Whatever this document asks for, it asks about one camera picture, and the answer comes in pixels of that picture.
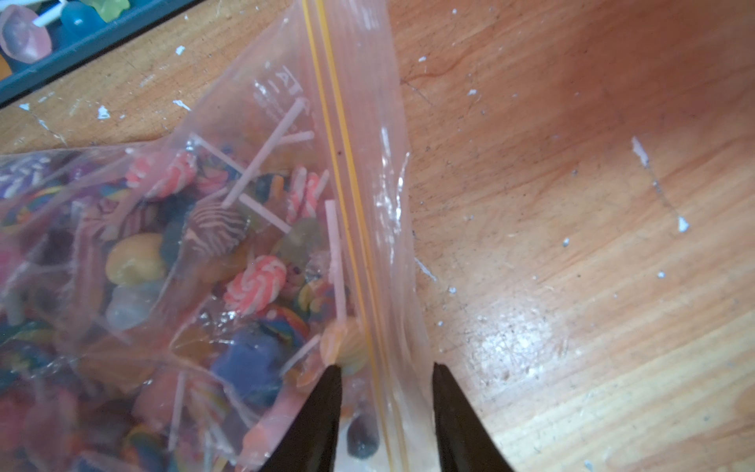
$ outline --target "pink lollipop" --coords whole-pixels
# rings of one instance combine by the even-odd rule
[[[314,218],[317,215],[317,202],[327,183],[328,171],[323,172],[322,177],[310,172],[307,176],[307,189],[304,192],[304,204],[301,206],[300,217]]]
[[[160,153],[146,153],[136,156],[126,173],[126,184],[130,188],[137,188],[147,174],[155,166],[155,160],[161,158]],[[165,175],[158,180],[144,197],[164,199],[172,193],[178,193],[191,184],[196,177],[196,156],[188,151],[180,151],[173,162],[165,170]]]
[[[297,166],[291,173],[291,191],[288,192],[288,213],[285,222],[294,224],[299,216],[301,203],[304,200],[304,192],[307,189],[307,170]]]
[[[285,284],[285,265],[275,256],[260,256],[226,287],[223,300],[242,316],[256,313],[274,302]]]

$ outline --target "blue candy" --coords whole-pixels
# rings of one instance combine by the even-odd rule
[[[241,398],[270,406],[281,387],[284,351],[276,338],[244,330],[212,365],[212,372],[233,386]]]

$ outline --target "yellow candy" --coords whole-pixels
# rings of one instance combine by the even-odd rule
[[[116,285],[138,285],[165,277],[165,262],[160,258],[162,235],[142,233],[113,246],[107,256],[105,273]]]
[[[320,356],[326,366],[335,364],[344,375],[356,374],[367,363],[365,333],[353,316],[331,322],[320,338]]]

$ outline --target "white paint speck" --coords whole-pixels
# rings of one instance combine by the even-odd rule
[[[687,220],[684,219],[683,216],[679,216],[679,232],[680,233],[686,233],[689,229],[689,223],[687,223]]]
[[[417,265],[418,265],[418,266],[420,267],[420,270],[421,270],[422,272],[424,272],[424,274],[425,274],[426,276],[430,277],[430,278],[431,278],[431,279],[433,280],[433,282],[438,282],[438,277],[435,277],[435,276],[433,275],[433,273],[432,273],[432,272],[430,272],[430,269],[428,269],[427,267],[425,267],[425,265],[424,265],[424,264],[422,264],[422,262],[421,262],[421,261],[420,261],[419,259],[417,259],[417,258],[414,258],[414,262],[416,262],[416,263],[417,263]]]
[[[149,82],[150,80],[152,80],[154,78],[155,78],[155,74],[152,74],[150,76],[145,77],[143,81],[139,82],[139,87],[140,88],[143,87],[144,85],[147,84],[147,82]]]
[[[43,101],[47,100],[48,98],[52,97],[53,95],[55,95],[55,92],[52,91],[49,94],[47,94],[44,97],[42,97],[39,100],[37,100],[37,103],[42,103]]]
[[[644,168],[647,168],[650,165],[648,153],[643,149],[643,145],[639,143],[637,136],[632,136],[632,152],[637,154],[639,161],[643,164]]]
[[[176,105],[180,106],[181,108],[185,108],[185,109],[191,111],[191,109],[188,106],[186,106],[186,104],[182,100],[173,100],[173,103],[175,103]]]
[[[108,118],[110,118],[110,113],[107,111],[107,108],[104,105],[100,105],[100,108],[97,109],[97,119]]]

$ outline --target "ziplock seal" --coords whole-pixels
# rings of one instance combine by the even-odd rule
[[[356,300],[359,304],[359,312],[361,313],[362,317],[362,324],[365,329],[366,335],[366,341],[367,341],[367,348],[369,353],[369,360],[370,360],[370,366],[371,366],[371,372],[372,372],[372,383],[374,385],[375,393],[377,394],[377,398],[380,400],[388,400],[388,404],[391,405],[391,412],[393,414],[393,423],[395,427],[393,428],[396,432],[398,444],[399,444],[399,457],[401,460],[402,468],[403,470],[409,470],[409,464],[408,464],[408,455],[406,451],[406,442],[404,437],[404,431],[403,431],[403,423],[401,418],[401,412],[400,409],[400,402],[396,401],[393,392],[394,386],[393,386],[393,376],[392,375],[385,375],[384,380],[387,382],[387,385],[383,386],[381,382],[381,376],[380,371],[387,371],[388,374],[390,374],[390,363],[387,360],[386,355],[386,347],[384,345],[384,341],[381,340],[381,336],[376,336],[375,339],[377,339],[377,350],[375,350],[373,345],[373,337],[370,332],[370,323],[367,320],[367,310],[366,310],[366,304],[365,304],[365,292],[367,292],[367,296],[369,298],[369,303],[372,308],[372,313],[374,313],[376,316],[379,313],[383,313],[381,310],[378,309],[380,301],[378,297],[375,296],[377,292],[377,282],[374,279],[374,267],[375,263],[373,261],[372,253],[369,250],[369,240],[368,240],[368,232],[367,232],[367,223],[365,220],[365,215],[362,210],[362,197],[359,194],[359,180],[356,175],[356,168],[354,165],[354,158],[353,158],[353,152],[351,147],[351,142],[349,138],[349,128],[346,122],[346,113],[344,110],[344,101],[341,96],[341,87],[338,83],[338,76],[336,72],[335,67],[335,58],[333,53],[333,47],[331,44],[331,36],[330,36],[330,29],[328,27],[328,21],[327,17],[325,15],[325,6],[322,0],[313,0],[314,7],[316,9],[316,14],[314,14],[310,10],[309,6],[309,0],[302,0],[302,6],[304,9],[304,21],[307,25],[307,35],[309,37],[310,42],[310,50],[312,52],[312,60],[314,65],[314,72],[315,77],[317,81],[317,88],[319,92],[320,102],[322,104],[322,111],[324,115],[324,122],[325,122],[325,131],[328,135],[328,145],[330,147],[330,153],[331,153],[331,163],[333,167],[333,180],[335,182],[337,194],[338,194],[338,202],[341,206],[341,214],[343,217],[344,222],[344,229],[345,229],[345,240],[347,243],[349,256],[350,256],[350,263],[351,263],[351,269],[352,273],[356,274],[356,250],[355,250],[355,242],[352,237],[352,222],[349,218],[349,212],[348,209],[353,210],[354,214],[356,215],[356,230],[359,235],[359,242],[360,244],[360,252],[363,261],[365,262],[365,273],[367,274],[367,286],[363,287],[362,282],[358,276],[355,275],[355,286],[354,291],[356,292]],[[333,121],[331,119],[331,114],[328,109],[328,100],[326,97],[326,89],[325,89],[325,80],[323,79],[323,73],[322,68],[323,65],[319,59],[319,54],[317,51],[317,41],[315,37],[315,33],[313,31],[313,22],[319,27],[321,40],[322,40],[322,47],[325,51],[325,59],[327,61],[327,71],[328,76],[330,77],[330,86],[331,91],[333,93],[334,98],[334,106],[336,111],[337,120],[335,121],[335,124],[338,126],[340,132],[341,132],[341,141],[344,146],[344,155],[345,160],[347,163],[347,169],[345,176],[342,175],[341,169],[339,169],[338,165],[338,159],[337,159],[337,153],[336,153],[336,146],[334,141],[334,133],[333,133]],[[346,179],[345,182],[348,184],[348,187],[350,188],[350,194],[347,198],[347,195],[344,191],[344,178]],[[351,202],[351,208],[347,207],[347,201]],[[379,359],[375,358],[375,353],[377,352]],[[383,369],[378,369],[378,366],[382,364]],[[381,423],[381,430],[384,432],[384,436],[387,436],[387,432],[389,431],[387,427],[387,420],[386,420],[386,405],[383,403],[383,401],[378,400],[376,403],[377,406],[377,414],[379,416],[379,420]],[[388,437],[384,438],[384,444],[386,447],[386,454],[388,457],[388,463],[390,465],[390,469],[394,470],[394,460],[393,460],[393,452],[391,450],[390,445],[390,439]]]

